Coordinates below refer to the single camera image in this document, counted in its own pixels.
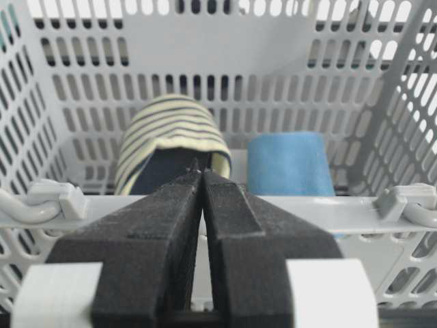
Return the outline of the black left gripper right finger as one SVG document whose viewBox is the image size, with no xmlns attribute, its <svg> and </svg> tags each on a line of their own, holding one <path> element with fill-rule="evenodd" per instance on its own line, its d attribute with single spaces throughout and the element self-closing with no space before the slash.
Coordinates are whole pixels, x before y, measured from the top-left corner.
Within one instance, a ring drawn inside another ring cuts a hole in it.
<svg viewBox="0 0 437 328">
<path fill-rule="evenodd" d="M 338 259 L 334 236 L 206 171 L 203 213 L 214 307 L 228 327 L 292 327 L 288 259 Z"/>
</svg>

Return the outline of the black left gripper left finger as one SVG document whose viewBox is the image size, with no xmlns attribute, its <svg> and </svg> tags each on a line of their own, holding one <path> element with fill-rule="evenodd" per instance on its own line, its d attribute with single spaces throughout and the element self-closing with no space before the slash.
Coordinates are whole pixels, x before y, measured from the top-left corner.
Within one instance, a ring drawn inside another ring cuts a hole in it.
<svg viewBox="0 0 437 328">
<path fill-rule="evenodd" d="M 47 262 L 100 262 L 94 327 L 157 327 L 161 314 L 189 310 L 203 174 L 186 174 L 57 240 Z"/>
</svg>

